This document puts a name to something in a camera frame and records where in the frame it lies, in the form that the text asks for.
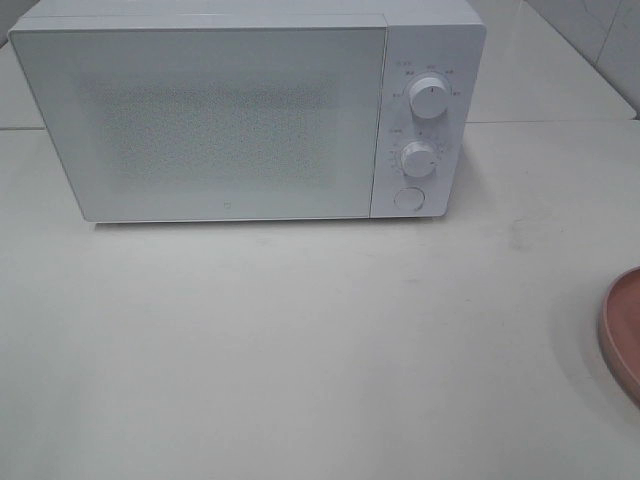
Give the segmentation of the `round white door button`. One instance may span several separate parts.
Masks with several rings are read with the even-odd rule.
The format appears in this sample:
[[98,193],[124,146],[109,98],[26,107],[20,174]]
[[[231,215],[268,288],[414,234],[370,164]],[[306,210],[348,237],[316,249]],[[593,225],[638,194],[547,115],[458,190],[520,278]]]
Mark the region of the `round white door button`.
[[403,211],[418,212],[424,205],[425,193],[417,187],[399,190],[394,197],[395,206]]

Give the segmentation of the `pink round plate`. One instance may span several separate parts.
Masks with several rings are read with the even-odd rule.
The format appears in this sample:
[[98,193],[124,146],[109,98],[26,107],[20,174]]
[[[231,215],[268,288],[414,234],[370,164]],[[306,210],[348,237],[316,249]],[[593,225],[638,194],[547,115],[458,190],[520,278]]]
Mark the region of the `pink round plate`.
[[639,406],[639,268],[609,286],[598,320],[602,357],[622,390]]

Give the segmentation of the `white microwave door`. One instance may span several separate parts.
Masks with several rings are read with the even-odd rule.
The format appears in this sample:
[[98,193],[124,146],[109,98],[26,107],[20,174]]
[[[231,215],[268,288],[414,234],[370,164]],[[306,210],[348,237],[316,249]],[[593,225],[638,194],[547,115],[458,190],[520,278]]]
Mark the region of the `white microwave door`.
[[14,32],[91,222],[365,217],[386,33]]

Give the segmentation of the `lower white timer knob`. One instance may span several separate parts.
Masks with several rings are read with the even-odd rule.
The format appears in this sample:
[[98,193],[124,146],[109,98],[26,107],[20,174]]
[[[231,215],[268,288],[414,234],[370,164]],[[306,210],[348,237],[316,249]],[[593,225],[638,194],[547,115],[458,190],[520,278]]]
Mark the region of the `lower white timer knob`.
[[411,178],[427,177],[437,165],[436,150],[428,142],[411,142],[402,149],[400,163],[406,176]]

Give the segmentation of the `upper white power knob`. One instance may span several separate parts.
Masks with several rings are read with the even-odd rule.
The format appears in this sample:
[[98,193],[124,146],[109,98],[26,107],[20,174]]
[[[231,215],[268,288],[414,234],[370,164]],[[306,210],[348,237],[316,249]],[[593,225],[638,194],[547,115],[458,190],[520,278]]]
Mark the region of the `upper white power knob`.
[[451,87],[442,75],[427,72],[413,80],[407,92],[412,114],[419,119],[430,120],[447,110]]

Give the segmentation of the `white microwave oven body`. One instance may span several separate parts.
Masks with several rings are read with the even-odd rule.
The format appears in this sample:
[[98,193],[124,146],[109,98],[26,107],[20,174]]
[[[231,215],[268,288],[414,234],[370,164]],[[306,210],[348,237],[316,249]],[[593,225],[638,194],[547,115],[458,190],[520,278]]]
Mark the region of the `white microwave oven body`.
[[[442,216],[486,37],[479,15],[464,1],[41,1],[17,20],[8,38],[16,54],[14,32],[372,28],[386,36],[368,215],[212,221]],[[451,96],[442,115],[423,120],[412,114],[407,90],[427,72],[442,75]],[[436,150],[437,165],[427,177],[411,178],[401,169],[401,151],[411,142],[428,142]],[[425,193],[418,212],[394,204],[406,187]]]

